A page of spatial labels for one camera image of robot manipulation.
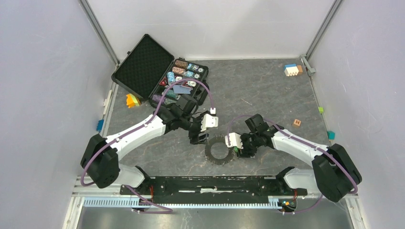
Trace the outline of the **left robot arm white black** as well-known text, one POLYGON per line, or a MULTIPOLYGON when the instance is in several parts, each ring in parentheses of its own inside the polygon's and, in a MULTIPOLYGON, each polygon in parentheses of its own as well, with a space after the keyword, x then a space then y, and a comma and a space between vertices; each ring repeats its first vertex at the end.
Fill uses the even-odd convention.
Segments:
POLYGON ((121 165, 120 160, 142 144, 178 128, 189 132, 191 144, 202 143, 208 137, 203 132, 217 127, 218 118, 215 107, 194 117, 196 107, 193 97, 182 95, 174 104, 162 106, 159 103, 153 114, 124 131, 107 137, 92 136, 80 162, 84 169, 81 185, 106 188, 117 183, 132 187, 138 194, 147 193, 150 181, 145 173, 138 167, 121 165))

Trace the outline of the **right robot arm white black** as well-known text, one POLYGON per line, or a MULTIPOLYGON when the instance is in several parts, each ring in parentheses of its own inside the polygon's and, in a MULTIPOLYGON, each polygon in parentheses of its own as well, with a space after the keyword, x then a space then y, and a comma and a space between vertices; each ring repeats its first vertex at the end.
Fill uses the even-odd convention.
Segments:
POLYGON ((236 147, 239 157, 251 157, 259 147, 265 146, 285 152, 310 166, 310 169, 293 167, 281 172, 276 181, 280 194, 287 195, 300 188, 319 192, 328 200, 338 202, 347 194, 357 193, 362 176, 343 146, 311 142, 260 114, 247 116, 245 123, 249 133, 229 132, 225 137, 227 147, 236 147))

